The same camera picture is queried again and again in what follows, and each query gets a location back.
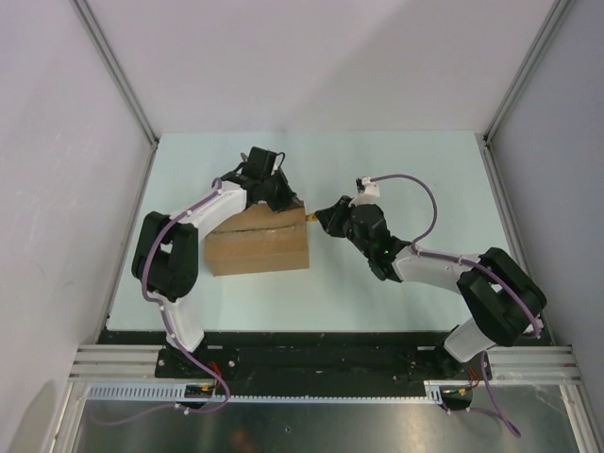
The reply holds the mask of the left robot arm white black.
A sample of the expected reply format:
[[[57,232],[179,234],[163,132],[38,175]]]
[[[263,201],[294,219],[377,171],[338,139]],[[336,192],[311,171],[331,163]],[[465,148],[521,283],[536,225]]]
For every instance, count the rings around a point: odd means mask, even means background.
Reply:
[[[283,152],[254,146],[192,206],[172,215],[151,211],[143,219],[131,274],[143,298],[159,307],[168,342],[179,348],[176,367],[188,377],[202,375],[209,365],[208,353],[198,347],[204,329],[185,301],[198,278],[200,244],[224,221],[253,206],[265,204],[274,213],[299,206],[281,169],[284,160]]]

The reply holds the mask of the brown cardboard express box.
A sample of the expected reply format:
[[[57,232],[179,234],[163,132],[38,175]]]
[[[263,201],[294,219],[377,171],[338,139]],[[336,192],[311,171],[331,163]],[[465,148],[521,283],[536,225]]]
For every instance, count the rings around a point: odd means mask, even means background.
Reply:
[[[216,277],[308,269],[305,206],[274,212],[258,204],[230,217],[205,238],[203,259]]]

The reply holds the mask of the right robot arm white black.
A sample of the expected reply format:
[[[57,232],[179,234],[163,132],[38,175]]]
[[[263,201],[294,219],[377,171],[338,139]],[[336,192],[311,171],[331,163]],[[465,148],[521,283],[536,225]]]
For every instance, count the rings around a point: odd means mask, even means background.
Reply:
[[[514,345],[530,327],[540,334],[536,318],[545,294],[503,249],[456,256],[416,248],[391,233],[381,207],[355,205],[348,196],[314,217],[328,236],[352,243],[379,280],[422,283],[461,296],[471,317],[433,352],[433,367],[443,377],[458,378],[475,356]]]

